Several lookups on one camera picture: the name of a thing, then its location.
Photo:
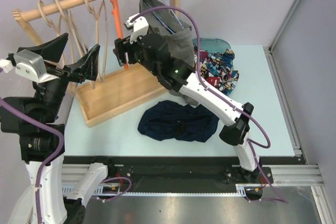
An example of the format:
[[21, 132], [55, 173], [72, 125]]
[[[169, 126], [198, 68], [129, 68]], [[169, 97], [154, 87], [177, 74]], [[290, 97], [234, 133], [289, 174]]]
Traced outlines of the aluminium frame extrusion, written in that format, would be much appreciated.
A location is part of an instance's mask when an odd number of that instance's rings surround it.
[[277, 96], [285, 118], [292, 147], [295, 153], [293, 158], [296, 164], [271, 165], [273, 172], [274, 186], [290, 187], [323, 187], [324, 182], [318, 165], [309, 165], [302, 147], [299, 133], [285, 94], [278, 68], [271, 50], [264, 47], [264, 53], [268, 62], [270, 73], [275, 84]]

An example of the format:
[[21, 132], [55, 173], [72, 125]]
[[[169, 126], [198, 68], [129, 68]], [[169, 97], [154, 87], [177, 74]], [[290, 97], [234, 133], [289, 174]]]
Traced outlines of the wooden hanger far left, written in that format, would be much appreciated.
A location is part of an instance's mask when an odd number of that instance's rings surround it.
[[[60, 36], [61, 35], [61, 22], [63, 19], [62, 15], [59, 16], [58, 23], [57, 25], [55, 25], [52, 19], [47, 18], [47, 15], [45, 14], [45, 11], [44, 11], [44, 2], [42, 0], [38, 1], [37, 7], [39, 10], [39, 13], [41, 14], [42, 19], [46, 22], [47, 26], [52, 28], [57, 36]], [[72, 45], [71, 39], [70, 39], [70, 49], [71, 49], [71, 57], [74, 60], [73, 45]], [[64, 53], [62, 53], [61, 66], [64, 67], [65, 65], [66, 65], [65, 55]], [[69, 84], [67, 90], [73, 97], [76, 95], [76, 89], [75, 89], [74, 84]]]

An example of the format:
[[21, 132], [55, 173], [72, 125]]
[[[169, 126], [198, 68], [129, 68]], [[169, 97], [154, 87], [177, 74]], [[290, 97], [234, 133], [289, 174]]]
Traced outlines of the orange plastic hanger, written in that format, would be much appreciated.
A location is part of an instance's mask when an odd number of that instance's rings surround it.
[[116, 31], [117, 31], [118, 38], [123, 39], [124, 34], [123, 34], [123, 28], [122, 28], [122, 22], [121, 22], [118, 0], [110, 0], [110, 2], [112, 4], [111, 14], [114, 16], [114, 23], [115, 23], [115, 26], [116, 26], [115, 28], [116, 28]]

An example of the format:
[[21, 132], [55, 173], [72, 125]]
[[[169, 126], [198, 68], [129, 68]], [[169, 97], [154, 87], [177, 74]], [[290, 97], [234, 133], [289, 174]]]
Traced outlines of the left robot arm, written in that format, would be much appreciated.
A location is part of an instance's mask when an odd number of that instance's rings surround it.
[[83, 223], [86, 205], [102, 181], [115, 178], [116, 169], [102, 156], [92, 159], [76, 187], [62, 193], [61, 169], [65, 152], [65, 125], [56, 124], [69, 83], [96, 80], [99, 45], [77, 62], [57, 67], [68, 34], [35, 47], [20, 47], [1, 60], [1, 71], [32, 81], [33, 97], [1, 99], [1, 131], [19, 136], [21, 158], [33, 187], [31, 223]]

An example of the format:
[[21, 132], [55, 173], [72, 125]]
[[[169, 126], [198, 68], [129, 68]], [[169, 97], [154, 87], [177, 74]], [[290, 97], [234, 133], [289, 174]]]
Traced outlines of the wooden clothes rack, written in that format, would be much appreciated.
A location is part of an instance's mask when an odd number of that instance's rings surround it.
[[[60, 6], [66, 13], [67, 10], [74, 7], [86, 5], [88, 12], [94, 16], [96, 22], [95, 33], [97, 34], [100, 14], [106, 14], [107, 10], [106, 4], [102, 2], [96, 12], [90, 6], [93, 1], [97, 0], [62, 0]], [[174, 6], [179, 4], [179, 0], [170, 1]], [[44, 11], [47, 17], [51, 14], [60, 13], [55, 2], [44, 5]], [[12, 11], [12, 16], [34, 44], [40, 45], [43, 43], [43, 40], [30, 24], [32, 20], [42, 18], [38, 7], [26, 12], [15, 9]], [[75, 89], [75, 97], [79, 101], [88, 127], [93, 127], [166, 93], [166, 90], [157, 83], [154, 77], [139, 64], [125, 66], [122, 70], [108, 75], [102, 74], [98, 81], [82, 84]]]

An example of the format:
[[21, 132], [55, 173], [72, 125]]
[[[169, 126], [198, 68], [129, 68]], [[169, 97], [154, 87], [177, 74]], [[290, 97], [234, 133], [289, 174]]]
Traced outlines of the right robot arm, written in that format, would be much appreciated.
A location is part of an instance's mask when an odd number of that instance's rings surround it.
[[200, 77], [193, 64], [184, 59], [187, 53], [193, 53], [193, 47], [148, 34], [116, 39], [113, 52], [121, 66], [139, 63], [167, 90], [186, 95], [214, 113], [224, 124], [219, 138], [231, 145], [238, 156], [241, 177], [249, 183], [261, 177], [259, 156], [247, 143], [253, 105], [230, 101]]

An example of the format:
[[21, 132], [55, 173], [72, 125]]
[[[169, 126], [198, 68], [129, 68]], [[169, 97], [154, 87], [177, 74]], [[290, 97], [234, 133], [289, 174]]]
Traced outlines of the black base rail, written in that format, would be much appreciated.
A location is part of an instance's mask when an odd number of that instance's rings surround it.
[[273, 180], [269, 167], [245, 172], [236, 157], [67, 156], [62, 183], [75, 185], [96, 161], [108, 163], [108, 177], [129, 178], [129, 192], [135, 194], [230, 194], [238, 185], [259, 193], [267, 179]]

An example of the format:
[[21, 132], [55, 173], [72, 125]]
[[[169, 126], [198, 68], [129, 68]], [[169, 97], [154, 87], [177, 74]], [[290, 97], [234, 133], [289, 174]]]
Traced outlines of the wooden hanger middle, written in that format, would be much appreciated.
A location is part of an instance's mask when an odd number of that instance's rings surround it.
[[83, 37], [81, 36], [80, 32], [78, 31], [78, 27], [76, 23], [73, 20], [73, 16], [71, 11], [65, 11], [60, 6], [60, 0], [54, 0], [55, 4], [61, 14], [61, 17], [65, 20], [65, 22], [68, 25], [69, 31], [72, 34], [72, 38], [70, 39], [70, 48], [71, 48], [71, 63], [75, 63], [75, 54], [74, 54], [74, 46], [72, 43], [72, 40], [74, 39], [75, 45], [77, 47], [77, 50], [79, 52], [79, 58], [82, 58], [88, 51], [88, 49], [85, 47], [85, 43], [83, 40]]

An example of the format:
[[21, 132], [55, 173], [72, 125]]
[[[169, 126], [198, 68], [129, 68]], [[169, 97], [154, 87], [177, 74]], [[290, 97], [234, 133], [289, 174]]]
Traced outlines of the grey shorts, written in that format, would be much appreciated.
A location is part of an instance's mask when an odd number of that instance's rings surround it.
[[[158, 1], [153, 1], [154, 7], [163, 6]], [[147, 6], [144, 3], [144, 0], [140, 0], [139, 2], [139, 10], [140, 12], [144, 12], [147, 10]], [[171, 56], [185, 61], [188, 65], [194, 67], [194, 46], [192, 42], [192, 26], [184, 21], [182, 24], [186, 26], [183, 30], [179, 24], [174, 20], [173, 16], [167, 14], [165, 9], [156, 10], [158, 14], [160, 14], [164, 21], [167, 22], [174, 30], [176, 30], [175, 34], [170, 34], [161, 23], [154, 17], [152, 12], [145, 14], [147, 22], [149, 23], [149, 34], [160, 34], [167, 42], [169, 52]], [[198, 102], [186, 95], [181, 93], [170, 91], [171, 95], [182, 97], [185, 102], [189, 105], [197, 106]]]

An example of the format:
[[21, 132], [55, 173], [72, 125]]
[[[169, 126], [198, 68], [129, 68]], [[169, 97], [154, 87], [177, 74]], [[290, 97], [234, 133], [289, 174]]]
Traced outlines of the navy blue shorts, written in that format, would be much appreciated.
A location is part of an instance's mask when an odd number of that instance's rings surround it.
[[215, 134], [219, 118], [202, 105], [192, 107], [165, 100], [147, 109], [138, 131], [157, 141], [176, 139], [205, 143]]

